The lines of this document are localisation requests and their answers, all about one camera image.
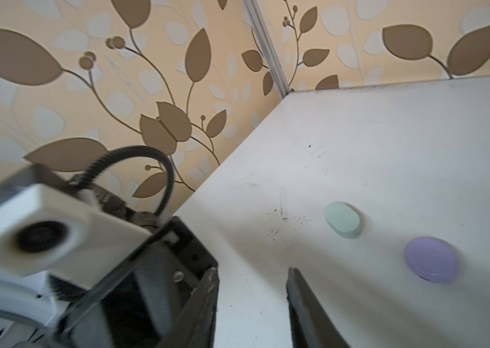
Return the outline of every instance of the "soap bar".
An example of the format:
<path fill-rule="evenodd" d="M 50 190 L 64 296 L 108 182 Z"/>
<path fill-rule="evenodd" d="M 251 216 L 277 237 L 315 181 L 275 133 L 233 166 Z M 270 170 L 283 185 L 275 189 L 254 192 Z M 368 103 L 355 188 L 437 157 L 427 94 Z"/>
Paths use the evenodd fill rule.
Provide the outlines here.
<path fill-rule="evenodd" d="M 359 214 L 344 202 L 333 202 L 324 208 L 326 222 L 344 238 L 355 238 L 361 233 Z"/>

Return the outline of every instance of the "screw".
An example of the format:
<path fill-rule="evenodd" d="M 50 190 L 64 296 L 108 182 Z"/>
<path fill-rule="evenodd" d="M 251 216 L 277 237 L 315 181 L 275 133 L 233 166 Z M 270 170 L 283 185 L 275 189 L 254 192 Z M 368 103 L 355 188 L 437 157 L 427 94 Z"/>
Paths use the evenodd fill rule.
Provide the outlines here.
<path fill-rule="evenodd" d="M 183 280 L 183 277 L 184 277 L 184 275 L 183 275 L 183 272 L 182 271 L 176 271 L 174 273 L 174 282 L 175 283 L 179 283 L 180 281 Z"/>

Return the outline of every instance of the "gray corner molding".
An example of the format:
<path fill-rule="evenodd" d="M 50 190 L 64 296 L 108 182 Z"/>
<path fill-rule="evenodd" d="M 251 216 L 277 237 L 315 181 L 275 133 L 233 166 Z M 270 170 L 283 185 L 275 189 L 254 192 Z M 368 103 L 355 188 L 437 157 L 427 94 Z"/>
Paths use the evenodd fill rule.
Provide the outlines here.
<path fill-rule="evenodd" d="M 272 45 L 268 29 L 264 24 L 261 9 L 258 6 L 257 0 L 243 0 L 243 5 L 251 19 L 251 24 L 253 24 L 252 27 L 255 36 L 257 37 L 258 46 L 262 51 L 264 59 L 266 59 L 266 64 L 272 75 L 272 80 L 274 80 L 276 90 L 283 99 L 290 93 L 290 87 L 287 84 L 286 74 L 283 72 L 282 66 L 280 65 L 274 45 Z"/>

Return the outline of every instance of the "wallpaper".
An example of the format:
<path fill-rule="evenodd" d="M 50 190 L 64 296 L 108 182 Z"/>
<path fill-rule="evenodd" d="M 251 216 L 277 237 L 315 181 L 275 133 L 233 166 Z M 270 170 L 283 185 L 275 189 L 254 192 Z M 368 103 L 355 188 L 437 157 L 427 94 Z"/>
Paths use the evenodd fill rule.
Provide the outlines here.
<path fill-rule="evenodd" d="M 490 0 L 257 0 L 296 91 L 490 75 Z"/>
<path fill-rule="evenodd" d="M 145 144 L 175 165 L 174 212 L 280 101 L 255 47 L 240 1 L 0 0 L 0 180 Z M 130 159 L 98 184 L 153 211 L 165 173 Z"/>

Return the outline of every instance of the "brown leaf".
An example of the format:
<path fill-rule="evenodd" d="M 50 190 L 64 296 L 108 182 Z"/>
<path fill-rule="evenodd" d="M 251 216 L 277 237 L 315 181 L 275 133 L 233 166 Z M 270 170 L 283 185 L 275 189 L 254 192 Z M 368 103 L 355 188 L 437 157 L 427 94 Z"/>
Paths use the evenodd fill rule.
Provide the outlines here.
<path fill-rule="evenodd" d="M 333 90 L 339 88 L 338 75 L 326 76 L 316 84 L 315 90 Z"/>
<path fill-rule="evenodd" d="M 249 50 L 241 54 L 245 65 L 254 72 L 261 71 L 262 57 L 257 50 Z"/>
<path fill-rule="evenodd" d="M 129 28 L 138 28 L 150 16 L 150 0 L 111 0 L 115 10 Z"/>
<path fill-rule="evenodd" d="M 84 171 L 108 150 L 87 137 L 71 137 L 46 144 L 25 156 L 32 163 L 44 164 L 52 171 Z"/>
<path fill-rule="evenodd" d="M 191 137 L 191 121 L 185 111 L 165 101 L 158 105 L 158 121 L 178 142 L 186 142 Z"/>
<path fill-rule="evenodd" d="M 40 86 L 63 69 L 46 49 L 25 35 L 0 29 L 0 77 L 20 85 Z"/>
<path fill-rule="evenodd" d="M 330 50 L 313 48 L 303 53 L 303 64 L 309 67 L 317 66 L 326 59 Z"/>
<path fill-rule="evenodd" d="M 211 54 L 207 32 L 202 28 L 191 40 L 185 54 L 185 69 L 191 81 L 199 82 L 208 73 Z"/>
<path fill-rule="evenodd" d="M 382 40 L 390 53 L 411 61 L 426 58 L 433 50 L 433 37 L 427 29 L 413 24 L 383 28 Z"/>
<path fill-rule="evenodd" d="M 448 70 L 454 75 L 467 75 L 490 59 L 490 26 L 465 34 L 448 55 Z"/>
<path fill-rule="evenodd" d="M 226 126 L 227 113 L 226 109 L 221 110 L 216 114 L 207 125 L 207 136 L 214 137 L 220 134 L 222 129 Z"/>
<path fill-rule="evenodd" d="M 303 17 L 301 17 L 301 23 L 299 24 L 299 30 L 302 33 L 306 33 L 313 29 L 316 23 L 317 18 L 317 9 L 316 6 L 305 12 Z"/>
<path fill-rule="evenodd" d="M 262 79 L 262 90 L 264 91 L 264 95 L 268 94 L 272 90 L 272 86 L 274 85 L 274 80 L 272 80 L 272 75 L 270 72 L 264 74 L 264 78 Z"/>
<path fill-rule="evenodd" d="M 139 127 L 141 129 L 143 141 L 147 146 L 156 148 L 164 152 L 167 156 L 170 156 L 175 152 L 177 142 L 160 122 L 151 119 L 150 117 L 146 117 L 145 115 L 141 115 Z"/>
<path fill-rule="evenodd" d="M 150 177 L 147 177 L 139 187 L 137 187 L 133 197 L 146 198 L 154 196 L 166 186 L 166 181 L 166 174 L 163 171 L 152 174 Z"/>

